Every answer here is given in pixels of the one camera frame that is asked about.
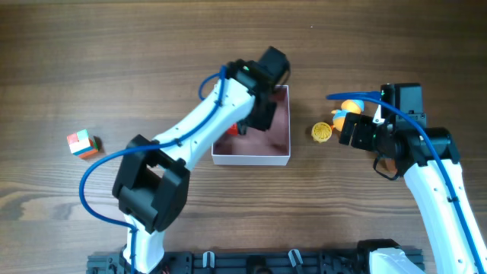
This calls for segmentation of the yellow duck toy blue hat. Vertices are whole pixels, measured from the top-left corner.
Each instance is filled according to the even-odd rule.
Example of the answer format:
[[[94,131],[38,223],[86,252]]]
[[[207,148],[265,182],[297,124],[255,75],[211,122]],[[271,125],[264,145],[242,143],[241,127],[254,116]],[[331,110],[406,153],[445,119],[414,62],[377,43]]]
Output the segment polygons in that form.
[[[362,100],[345,100],[341,104],[340,110],[333,110],[333,128],[341,132],[348,113],[361,114],[364,111],[364,102]]]

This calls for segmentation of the red toy truck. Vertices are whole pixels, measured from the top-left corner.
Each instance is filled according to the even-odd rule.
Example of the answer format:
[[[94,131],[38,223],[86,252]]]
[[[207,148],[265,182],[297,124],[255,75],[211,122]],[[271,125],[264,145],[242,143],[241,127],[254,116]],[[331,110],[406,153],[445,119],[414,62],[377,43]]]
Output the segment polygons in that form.
[[[235,123],[233,124],[227,131],[226,131],[227,134],[229,135],[239,135],[239,129],[238,129],[238,125]]]

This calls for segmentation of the multicoloured puzzle cube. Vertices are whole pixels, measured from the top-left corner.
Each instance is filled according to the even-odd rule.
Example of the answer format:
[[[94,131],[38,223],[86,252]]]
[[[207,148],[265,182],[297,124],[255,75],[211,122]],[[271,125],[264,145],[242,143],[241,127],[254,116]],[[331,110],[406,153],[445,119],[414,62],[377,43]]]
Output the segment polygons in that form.
[[[99,152],[97,143],[86,129],[68,135],[67,142],[70,152],[79,158],[88,158]]]

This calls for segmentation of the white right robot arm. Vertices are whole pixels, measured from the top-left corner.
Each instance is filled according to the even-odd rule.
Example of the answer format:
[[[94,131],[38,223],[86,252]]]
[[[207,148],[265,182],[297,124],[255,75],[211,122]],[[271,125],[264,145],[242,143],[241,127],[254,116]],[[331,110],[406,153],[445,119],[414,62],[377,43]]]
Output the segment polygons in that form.
[[[486,246],[469,205],[460,154],[450,132],[429,128],[417,83],[331,94],[331,100],[377,105],[374,116],[348,112],[340,143],[393,160],[422,215],[439,273],[484,273]]]

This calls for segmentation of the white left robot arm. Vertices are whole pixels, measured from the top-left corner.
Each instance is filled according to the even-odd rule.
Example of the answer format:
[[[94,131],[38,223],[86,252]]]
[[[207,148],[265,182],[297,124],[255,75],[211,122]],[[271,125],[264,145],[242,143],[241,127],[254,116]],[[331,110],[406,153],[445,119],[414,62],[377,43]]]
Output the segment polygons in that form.
[[[186,204],[191,170],[232,126],[270,129],[276,85],[290,74],[286,55],[269,47],[257,61],[238,59],[217,74],[215,89],[175,126],[126,146],[112,194],[129,225],[123,258],[133,273],[153,272],[164,258],[164,233]]]

